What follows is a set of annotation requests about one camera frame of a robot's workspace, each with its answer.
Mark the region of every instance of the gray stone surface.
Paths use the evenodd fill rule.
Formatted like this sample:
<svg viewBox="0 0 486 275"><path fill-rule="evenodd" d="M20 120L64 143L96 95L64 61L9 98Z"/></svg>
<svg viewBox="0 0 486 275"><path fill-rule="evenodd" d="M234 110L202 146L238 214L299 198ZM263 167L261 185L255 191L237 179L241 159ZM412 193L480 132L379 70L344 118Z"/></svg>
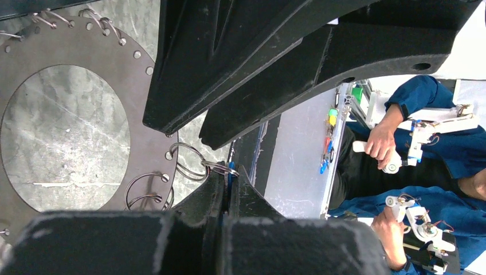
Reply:
<svg viewBox="0 0 486 275"><path fill-rule="evenodd" d="M104 0L90 6L113 20L155 59L159 5L160 1L152 0ZM86 7L57 12L77 15ZM12 19L0 22L0 29L15 33L28 24L26 17ZM179 139L207 160L223 160L227 147L212 151L198 138L204 117L181 129ZM117 189L130 153L126 115L113 90L94 73L66 65L45 69L22 84L9 103L0 139L12 185L40 211L98 209ZM184 149L179 152L182 164L203 172L196 155ZM175 203L198 186L176 174ZM0 238L0 266L4 247Z"/></svg>

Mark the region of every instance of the black metal bracket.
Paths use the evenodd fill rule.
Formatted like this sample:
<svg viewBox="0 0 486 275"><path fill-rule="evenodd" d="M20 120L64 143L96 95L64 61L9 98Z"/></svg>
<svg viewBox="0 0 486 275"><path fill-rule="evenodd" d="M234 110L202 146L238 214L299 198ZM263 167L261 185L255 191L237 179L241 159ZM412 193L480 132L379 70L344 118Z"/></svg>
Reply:
<svg viewBox="0 0 486 275"><path fill-rule="evenodd" d="M343 82L431 74L480 1L162 1L144 124L213 149ZM337 26L326 25L339 18Z"/></svg>

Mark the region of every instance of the hand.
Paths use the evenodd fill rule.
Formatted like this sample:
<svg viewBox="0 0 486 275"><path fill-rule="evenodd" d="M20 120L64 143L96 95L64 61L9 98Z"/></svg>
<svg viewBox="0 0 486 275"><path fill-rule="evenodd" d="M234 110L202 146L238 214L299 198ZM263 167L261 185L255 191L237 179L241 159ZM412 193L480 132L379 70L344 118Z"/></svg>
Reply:
<svg viewBox="0 0 486 275"><path fill-rule="evenodd" d="M470 178L459 179L459 188L467 196L486 201L486 169Z"/></svg>
<svg viewBox="0 0 486 275"><path fill-rule="evenodd" d="M378 124L371 130L364 152L378 161L378 169L385 168L395 152L395 129L386 124Z"/></svg>
<svg viewBox="0 0 486 275"><path fill-rule="evenodd" d="M386 253L386 261L392 270L399 271L407 263L407 257L403 249L403 231L405 229L403 222L398 223L391 208L385 206L371 224L380 239Z"/></svg>
<svg viewBox="0 0 486 275"><path fill-rule="evenodd" d="M474 176L473 186L478 198L486 201L486 169L481 170Z"/></svg>

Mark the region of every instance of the circular opening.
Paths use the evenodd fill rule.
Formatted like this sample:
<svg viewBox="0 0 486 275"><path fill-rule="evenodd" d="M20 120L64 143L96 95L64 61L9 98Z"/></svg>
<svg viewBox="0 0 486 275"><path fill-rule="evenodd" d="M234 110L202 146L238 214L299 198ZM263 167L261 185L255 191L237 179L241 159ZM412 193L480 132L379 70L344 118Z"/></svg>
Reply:
<svg viewBox="0 0 486 275"><path fill-rule="evenodd" d="M427 70L431 67L432 65L430 63L417 63L413 65L411 68L417 71L421 70Z"/></svg>
<svg viewBox="0 0 486 275"><path fill-rule="evenodd" d="M170 180L170 177L167 174L162 174L161 178L162 178L163 182L169 182L169 180Z"/></svg>
<svg viewBox="0 0 486 275"><path fill-rule="evenodd" d="M147 69L145 70L145 72L151 76L153 73L154 73L154 69L152 67L147 67Z"/></svg>
<svg viewBox="0 0 486 275"><path fill-rule="evenodd" d="M351 83L356 79L356 77L348 77L343 79L343 83Z"/></svg>
<svg viewBox="0 0 486 275"><path fill-rule="evenodd" d="M173 158L173 157L172 157L172 154L171 154L170 152L167 152L167 153L166 153L166 159L167 159L167 160L172 160L172 158Z"/></svg>
<svg viewBox="0 0 486 275"><path fill-rule="evenodd" d="M89 70L60 65L29 77L1 127L5 171L38 211L99 209L123 180L127 116L113 89Z"/></svg>

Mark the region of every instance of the white wall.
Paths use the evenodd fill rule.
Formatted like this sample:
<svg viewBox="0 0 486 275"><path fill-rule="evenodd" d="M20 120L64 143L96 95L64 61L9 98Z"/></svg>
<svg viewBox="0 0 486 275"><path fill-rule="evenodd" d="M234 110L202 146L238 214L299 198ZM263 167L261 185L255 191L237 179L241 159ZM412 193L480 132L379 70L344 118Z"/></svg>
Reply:
<svg viewBox="0 0 486 275"><path fill-rule="evenodd" d="M437 78L486 80L485 1L479 5L456 37L449 58L440 67ZM373 88L393 93L413 75L385 76L371 79Z"/></svg>

